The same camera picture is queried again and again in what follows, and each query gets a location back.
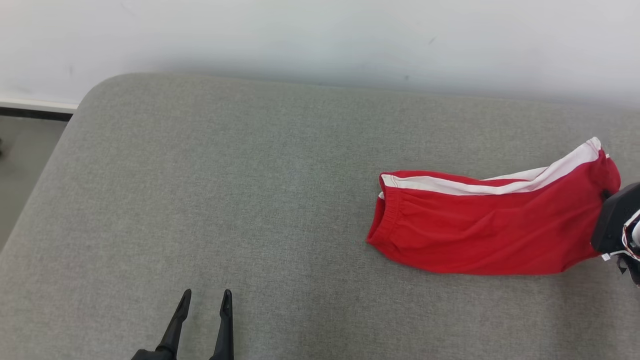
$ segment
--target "gray floor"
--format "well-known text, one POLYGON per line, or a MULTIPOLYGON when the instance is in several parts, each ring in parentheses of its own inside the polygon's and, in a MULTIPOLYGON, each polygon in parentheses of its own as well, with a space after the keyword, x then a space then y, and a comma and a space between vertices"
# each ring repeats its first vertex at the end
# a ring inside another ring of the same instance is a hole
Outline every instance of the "gray floor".
POLYGON ((60 121, 0 117, 0 250, 66 125, 60 121))

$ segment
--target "baseboard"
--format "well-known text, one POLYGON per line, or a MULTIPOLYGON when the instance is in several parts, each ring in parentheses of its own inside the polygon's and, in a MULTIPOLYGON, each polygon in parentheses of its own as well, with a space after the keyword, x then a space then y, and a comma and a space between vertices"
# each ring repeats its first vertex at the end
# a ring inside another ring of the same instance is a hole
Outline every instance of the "baseboard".
POLYGON ((69 121, 77 105, 64 102, 0 98, 0 115, 69 121))

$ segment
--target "black baseboard strip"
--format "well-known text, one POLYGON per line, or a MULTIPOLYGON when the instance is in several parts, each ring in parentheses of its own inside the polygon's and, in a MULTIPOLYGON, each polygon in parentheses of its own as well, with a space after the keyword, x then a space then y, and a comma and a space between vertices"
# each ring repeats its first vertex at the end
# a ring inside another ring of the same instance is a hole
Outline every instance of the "black baseboard strip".
POLYGON ((73 114, 69 113, 54 113, 51 111, 40 110, 25 110, 15 108, 2 108, 0 107, 0 115, 11 117, 30 117, 32 119, 44 119, 68 122, 73 114))

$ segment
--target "red shorts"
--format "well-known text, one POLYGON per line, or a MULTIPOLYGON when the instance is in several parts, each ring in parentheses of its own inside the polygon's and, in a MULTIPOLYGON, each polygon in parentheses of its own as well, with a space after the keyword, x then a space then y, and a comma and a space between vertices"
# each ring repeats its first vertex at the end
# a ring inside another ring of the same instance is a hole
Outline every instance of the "red shorts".
POLYGON ((592 138, 549 167, 485 180, 389 172, 380 186, 367 242, 391 260, 430 272, 538 275, 598 255, 591 233, 620 174, 592 138))

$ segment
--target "red fabric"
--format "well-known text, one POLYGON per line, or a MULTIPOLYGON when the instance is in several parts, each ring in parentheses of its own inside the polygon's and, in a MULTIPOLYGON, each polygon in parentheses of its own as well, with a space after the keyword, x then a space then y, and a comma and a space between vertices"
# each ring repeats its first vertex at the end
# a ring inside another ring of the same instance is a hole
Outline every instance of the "red fabric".
MULTIPOLYGON (((464 184, 502 186, 521 179, 477 180, 427 171, 464 184)), ((367 241, 391 260, 430 272, 476 275, 553 274, 598 255, 590 244, 607 190, 620 189, 613 161, 598 159, 533 192, 447 195, 380 184, 367 241)))

